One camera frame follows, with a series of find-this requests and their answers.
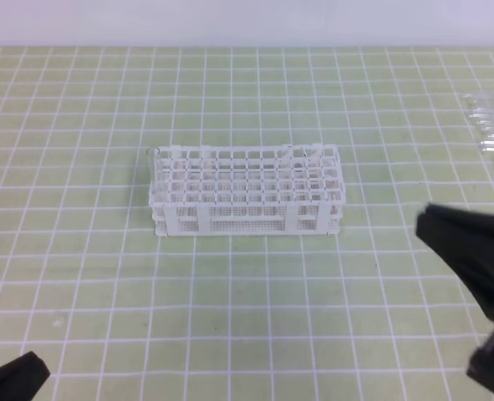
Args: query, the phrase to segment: grid square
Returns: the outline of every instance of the grid square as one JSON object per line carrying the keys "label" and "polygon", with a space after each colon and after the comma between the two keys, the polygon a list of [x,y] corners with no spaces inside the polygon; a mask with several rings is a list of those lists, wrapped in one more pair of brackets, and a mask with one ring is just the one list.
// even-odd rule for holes
{"label": "grid square", "polygon": [[263,309],[233,309],[232,336],[267,337],[269,334],[267,311]]}
{"label": "grid square", "polygon": [[315,384],[312,374],[285,374],[274,375],[275,401],[290,399],[314,399]]}
{"label": "grid square", "polygon": [[191,312],[191,335],[194,337],[220,337],[228,335],[228,310],[223,308],[197,308]]}
{"label": "grid square", "polygon": [[309,340],[273,340],[272,363],[276,370],[311,369]]}

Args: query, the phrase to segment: white wall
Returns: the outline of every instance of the white wall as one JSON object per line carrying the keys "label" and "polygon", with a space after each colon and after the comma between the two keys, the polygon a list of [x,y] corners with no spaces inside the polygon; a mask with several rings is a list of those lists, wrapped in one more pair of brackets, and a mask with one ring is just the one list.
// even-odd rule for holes
{"label": "white wall", "polygon": [[0,0],[0,44],[494,45],[494,0]]}

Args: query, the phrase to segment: table surface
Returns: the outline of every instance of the table surface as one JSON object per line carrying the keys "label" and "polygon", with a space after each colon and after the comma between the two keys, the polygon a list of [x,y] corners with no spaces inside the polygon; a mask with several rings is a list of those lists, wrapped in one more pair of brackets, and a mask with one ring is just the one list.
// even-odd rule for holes
{"label": "table surface", "polygon": [[[494,48],[0,48],[0,365],[37,400],[473,401],[491,326],[415,238],[494,212]],[[337,144],[337,236],[161,238],[145,149]]]}

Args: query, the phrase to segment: white grid line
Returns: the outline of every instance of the white grid line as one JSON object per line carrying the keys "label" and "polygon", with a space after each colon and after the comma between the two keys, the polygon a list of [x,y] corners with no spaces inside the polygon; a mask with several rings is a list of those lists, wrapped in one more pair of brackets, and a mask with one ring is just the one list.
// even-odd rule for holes
{"label": "white grid line", "polygon": [[[399,88],[399,84],[397,83],[397,81],[395,81],[395,86],[397,87],[397,91],[400,94],[400,88]],[[421,168],[421,172],[422,172],[423,176],[425,176],[425,168],[423,167],[423,163],[421,161],[420,152],[418,151],[417,145],[415,144],[414,130],[412,129],[412,126],[410,124],[410,120],[408,118],[408,114],[406,112],[406,109],[404,109],[404,113],[405,113],[406,123],[408,124],[408,129],[410,132],[410,137],[412,138],[412,144],[414,146],[415,154],[417,157],[417,163],[419,164],[419,166]],[[386,157],[388,157],[388,150],[386,149],[386,144],[384,142],[384,138],[381,137],[381,139],[382,139],[382,143],[384,146],[384,151],[385,151]],[[390,165],[389,165],[389,169],[390,169],[390,176],[391,176],[392,182],[394,183],[395,199],[397,200],[397,203],[399,204],[400,217],[401,217],[401,219],[404,220],[405,219],[405,213],[403,212],[403,209],[402,209],[401,204],[400,204],[399,193],[397,192],[397,188],[395,186],[394,174],[393,174],[393,171],[391,170]],[[425,187],[427,189],[429,199],[432,200],[433,197],[432,197],[432,194],[430,192],[430,187],[429,187],[427,182],[425,182]],[[412,243],[410,240],[410,235],[408,233],[408,230],[405,230],[405,236],[406,236],[406,242],[408,244],[409,249],[412,249]],[[414,264],[415,273],[419,274],[419,268],[418,268],[417,260],[415,259],[415,253],[411,252],[410,254],[412,257],[412,263]],[[423,281],[421,280],[421,277],[418,279],[418,284],[420,286],[421,298],[423,299],[423,303],[425,304],[425,312],[427,315],[427,322],[429,323],[430,332],[432,333],[434,347],[435,347],[435,351],[436,351],[436,356],[438,357],[438,364],[440,364],[440,370],[442,372],[441,376],[442,376],[442,380],[444,383],[444,387],[446,389],[447,398],[451,401],[452,400],[451,390],[449,389],[449,384],[447,383],[447,377],[446,377],[445,372],[444,372],[444,364],[443,364],[443,360],[442,360],[442,356],[441,356],[441,352],[440,352],[440,347],[438,345],[438,340],[437,340],[436,335],[435,335],[435,328],[434,328],[434,324],[432,322],[432,317],[430,316],[430,310],[428,308],[427,299],[425,296],[425,290],[423,288]]]}
{"label": "white grid line", "polygon": [[[101,64],[101,60],[102,60],[103,54],[104,54],[104,51],[102,50],[102,52],[99,55],[99,64],[98,64],[98,67],[97,67],[96,73],[95,73],[95,76],[96,77],[98,76],[99,66]],[[90,96],[89,96],[89,98],[87,100],[87,107],[86,107],[85,111],[88,111],[89,110],[90,100],[92,99],[92,94],[94,92],[94,84],[91,86],[91,89],[90,90],[91,90],[91,92],[90,92]],[[84,114],[84,121],[86,119],[87,119],[87,114]],[[77,142],[77,144],[80,144],[82,136],[83,136],[83,130],[80,130],[79,131],[79,134],[78,134],[78,142]],[[71,162],[71,165],[70,165],[71,168],[69,170],[69,175],[67,176],[67,180],[66,180],[66,183],[67,184],[69,183],[70,176],[72,174],[72,171],[74,170],[75,158],[76,158],[76,152],[74,152],[74,156],[73,156],[73,159],[72,159],[72,162]],[[60,203],[61,206],[64,204],[64,201],[66,199],[67,192],[68,192],[68,188],[65,187],[64,190],[63,190],[62,197],[61,197],[61,203]],[[98,199],[99,199],[99,192],[96,191],[96,198],[94,200],[94,205],[97,204]],[[56,221],[55,221],[56,225],[54,226],[54,228],[57,228],[57,225],[59,224],[60,216],[61,216],[61,210],[59,209],[58,214],[57,214],[57,217],[56,217]],[[86,239],[85,247],[89,243],[90,227],[91,227],[91,225],[89,225],[89,229],[88,229],[88,232],[87,232],[87,239]],[[46,269],[46,264],[47,264],[47,261],[44,261],[43,270]],[[75,286],[75,289],[74,289],[74,299],[72,301],[71,310],[69,311],[69,318],[67,320],[67,325],[66,325],[66,333],[64,334],[64,344],[63,344],[63,348],[61,349],[61,356],[59,358],[59,367],[58,367],[58,369],[59,369],[60,372],[63,370],[64,355],[66,353],[66,341],[69,339],[70,329],[71,329],[71,326],[72,326],[72,319],[74,317],[74,309],[75,309],[75,307],[77,305],[76,302],[78,300],[79,288],[80,288],[80,285],[81,285],[80,284],[81,283],[81,277],[83,276],[83,269],[84,269],[84,256],[82,256],[81,261],[80,261],[80,264],[79,264],[78,277],[76,279],[76,286]],[[55,400],[56,399],[58,390],[59,390],[59,378],[56,378],[55,383],[53,385],[52,400]]]}
{"label": "white grid line", "polygon": [[[22,53],[22,57],[18,60],[18,67],[22,64],[22,61],[23,61],[23,56],[24,56],[24,54],[25,54],[25,53],[26,53],[26,52],[24,51],[24,52]],[[29,116],[29,112],[30,112],[30,110],[31,110],[31,108],[29,107],[29,108],[28,108],[28,113],[26,114],[25,119],[27,119],[27,117]],[[22,129],[18,131],[18,138],[20,137],[20,135],[22,134],[22,132],[23,132],[23,130],[22,130]],[[17,149],[17,146],[16,146],[16,143],[15,143],[15,145],[13,146],[13,149],[11,150],[11,154],[10,154],[10,156],[9,156],[9,159],[8,159],[8,160],[9,160],[9,163],[8,163],[8,165],[6,166],[6,168],[3,170],[3,177],[2,177],[2,179],[1,179],[1,181],[0,181],[0,182],[3,182],[3,181],[5,180],[5,176],[7,175],[7,172],[8,172],[8,166],[9,166],[9,164],[10,164],[10,161],[13,159],[14,154],[16,153],[16,149]],[[42,154],[42,157],[41,157],[41,162],[42,162],[42,159],[43,159],[44,154],[45,154],[45,149],[44,149],[43,154]],[[34,178],[33,178],[33,183],[34,183],[34,184],[35,184],[35,183],[36,183],[36,181],[37,181],[39,171],[40,171],[40,169],[37,169],[37,172],[35,173],[35,176],[34,176]],[[28,198],[27,198],[27,200],[26,200],[26,204],[25,204],[24,210],[26,210],[26,206],[28,206],[28,205],[29,205],[29,202],[31,201],[31,193],[32,193],[32,191],[29,191],[29,195],[28,195]],[[18,229],[19,229],[19,230],[20,230],[20,229],[22,229],[22,224],[23,224],[23,215],[20,217],[20,222],[18,223]],[[5,268],[4,268],[4,270],[3,270],[3,274],[2,274],[2,277],[1,277],[1,279],[0,279],[0,295],[1,295],[1,293],[2,293],[2,289],[3,289],[3,281],[4,281],[5,277],[7,276],[7,271],[8,271],[8,267],[9,267],[9,262],[11,261],[11,258],[12,258],[12,256],[13,256],[13,252],[14,252],[14,249],[15,249],[15,247],[16,247],[17,241],[18,241],[18,234],[15,234],[14,239],[13,239],[13,244],[11,245],[11,250],[10,250],[10,252],[9,252],[7,262],[6,262],[6,264],[5,264]]]}
{"label": "white grid line", "polygon": [[[334,54],[334,59],[336,61],[336,65],[339,65],[338,55],[336,53]],[[347,123],[349,124],[349,129],[350,129],[350,121],[349,121],[349,119],[347,119]],[[353,144],[354,143],[353,136],[351,135],[350,138],[351,138],[351,143]],[[354,152],[354,158],[357,159],[356,150],[354,148],[353,148],[353,152]],[[357,170],[357,173],[358,173],[359,181],[362,182],[360,171]],[[362,186],[360,186],[360,189],[361,189],[361,192],[362,192],[362,197],[364,199],[366,199],[365,198],[364,188]],[[369,211],[367,210],[367,208],[365,209],[365,217],[366,217],[366,220],[367,220],[368,226],[369,226],[370,240],[371,240],[371,244],[372,244],[372,247],[373,247],[373,252],[374,252],[373,254],[374,254],[374,259],[375,259],[375,263],[376,263],[376,267],[377,267],[377,272],[379,273],[379,276],[381,277],[382,276],[382,272],[380,271],[379,257],[377,255],[376,248],[375,248],[375,245],[374,245],[373,230],[372,230],[372,227],[371,227],[371,220],[369,218]],[[408,397],[407,397],[407,394],[406,394],[405,378],[404,378],[404,375],[403,375],[402,370],[401,370],[400,358],[399,358],[399,351],[397,349],[397,342],[395,340],[395,332],[394,332],[393,323],[391,321],[390,310],[388,309],[388,299],[386,297],[384,283],[381,283],[381,289],[382,289],[382,298],[384,300],[384,305],[385,305],[385,312],[386,312],[386,314],[388,316],[388,325],[390,327],[391,343],[392,343],[392,347],[393,347],[394,353],[395,353],[395,361],[396,361],[396,364],[397,364],[397,369],[399,371],[400,386],[401,386],[401,389],[402,389],[402,392],[403,392],[404,400],[407,401],[408,400]]]}
{"label": "white grid line", "polygon": [[[155,48],[152,49],[152,67],[155,65]],[[148,103],[150,102],[150,82],[152,81],[153,77],[153,70],[150,72],[150,75],[148,77],[148,90],[146,92],[146,101],[145,101],[145,111],[148,110]],[[143,120],[143,123],[141,125],[141,130],[139,132],[139,148],[142,146],[142,141],[143,141],[143,131],[142,127],[145,125],[145,121]],[[135,168],[133,172],[133,179],[135,183],[135,172],[136,172],[136,166],[139,164],[139,156],[140,156],[140,151],[137,152],[137,159],[135,162]],[[131,194],[130,194],[130,204],[133,202],[133,194],[134,194],[135,187],[132,186],[131,189]],[[128,217],[127,217],[127,222],[126,222],[126,228],[128,227],[129,221],[130,221],[130,210],[128,210]],[[157,250],[156,250],[157,255],[160,254],[160,241],[157,243]],[[155,265],[154,265],[154,274],[152,276],[152,283],[151,283],[151,292],[150,292],[150,305],[153,306],[155,302],[155,287],[157,286],[157,280],[154,279],[154,277],[157,277],[157,269],[159,267],[159,257],[155,259]],[[145,348],[145,362],[143,366],[143,375],[140,379],[140,391],[139,391],[139,400],[143,401],[144,398],[144,392],[145,392],[145,379],[146,379],[146,373],[145,371],[148,368],[148,359],[150,356],[150,338],[152,334],[152,324],[153,324],[153,318],[154,318],[154,313],[152,311],[149,312],[148,316],[148,335],[146,339],[146,348]]]}
{"label": "white grid line", "polygon": [[[116,106],[115,106],[115,116],[114,116],[114,120],[113,120],[113,124],[115,124],[115,121],[116,121],[116,118],[117,118],[117,111],[118,111],[118,108],[119,108],[119,104],[120,104],[120,99],[121,98],[121,94],[122,94],[122,88],[123,88],[123,85],[124,85],[124,78],[125,78],[125,74],[126,74],[126,71],[127,71],[127,68],[128,68],[128,60],[130,59],[130,50],[131,48],[128,49],[128,55],[126,57],[126,60],[125,60],[125,65],[124,65],[124,68],[122,70],[122,78],[120,80],[120,85],[119,85],[119,94],[118,94],[118,99],[116,101]],[[102,174],[100,176],[100,180],[99,180],[99,183],[101,184],[104,180],[104,173],[105,173],[105,163],[106,163],[106,160],[107,160],[107,157],[108,157],[108,154],[109,154],[109,150],[111,149],[111,140],[113,139],[113,133],[111,132],[109,134],[109,139],[108,139],[108,142],[107,142],[107,148],[106,148],[106,151],[105,151],[105,158],[104,158],[104,167],[102,168]],[[132,178],[132,182],[131,184],[133,185],[135,183],[135,169],[136,169],[136,166],[137,166],[137,163],[135,163],[134,167],[133,167],[133,178]],[[93,210],[93,215],[91,216],[90,220],[91,220],[91,223],[90,223],[90,227],[93,226],[94,224],[94,218],[96,216],[96,210],[98,208],[98,199],[99,199],[99,191],[98,190],[98,193],[96,194],[96,203],[94,205],[94,210]],[[131,191],[130,191],[130,206],[131,206],[131,202],[133,201],[133,193],[134,193],[134,188],[132,187],[131,188]],[[130,221],[130,214],[127,214],[126,215],[126,221],[125,221],[125,229],[128,228],[128,223]],[[89,238],[87,239],[87,244],[85,245],[85,249],[84,249],[84,255],[87,254],[88,252],[88,248],[89,248],[89,242],[90,242],[90,237],[91,237],[91,228],[89,228]],[[123,235],[123,238],[122,238],[122,246],[120,248],[120,258],[119,258],[119,262],[118,262],[118,266],[116,268],[116,275],[115,277],[118,278],[120,276],[120,270],[121,270],[121,267],[122,267],[122,257],[124,255],[124,248],[125,248],[125,243],[126,243],[126,234],[127,234],[127,231],[125,230],[124,232],[124,235]],[[102,357],[102,363],[101,363],[101,367],[100,367],[100,372],[101,373],[104,373],[105,372],[105,363],[107,361],[107,352],[108,352],[108,348],[109,348],[109,337],[110,337],[110,334],[111,334],[111,327],[113,325],[113,310],[115,308],[115,303],[116,303],[116,295],[117,295],[117,290],[118,290],[118,280],[115,280],[114,284],[113,284],[113,296],[111,298],[111,311],[109,312],[109,321],[108,321],[108,325],[107,325],[107,334],[106,334],[106,341],[105,341],[105,345],[104,345],[104,355]],[[98,389],[96,390],[96,401],[99,401],[99,397],[100,397],[100,393],[101,393],[101,389],[102,389],[102,383],[104,382],[104,376],[100,376],[99,377],[99,381],[98,381]]]}
{"label": "white grid line", "polygon": [[[291,122],[291,111],[289,108],[288,76],[287,76],[286,68],[285,68],[286,58],[284,57],[283,51],[282,51],[282,61],[283,61],[283,65],[284,65],[283,79],[284,79],[284,83],[286,86],[286,105],[287,105],[287,109],[288,109],[288,124],[289,124],[289,127],[291,127],[292,122]],[[289,130],[289,143],[290,144],[293,143],[293,132],[291,130]],[[306,262],[304,261],[304,252],[303,252],[304,251],[303,236],[300,236],[300,251],[301,251],[301,259],[303,262],[303,274],[304,274],[304,276],[306,276]],[[309,299],[308,299],[308,282],[306,280],[304,280],[303,284],[304,284],[304,296],[306,297],[306,317],[308,319],[308,333],[310,336],[309,346],[310,346],[310,354],[311,354],[310,358],[312,359],[311,363],[312,363],[312,373],[313,373],[313,391],[315,394],[316,401],[319,401],[319,386],[318,386],[318,377],[317,377],[317,373],[316,373],[317,363],[315,361],[315,348],[313,346],[313,339],[312,339],[312,336],[313,336],[312,318],[310,316]]]}

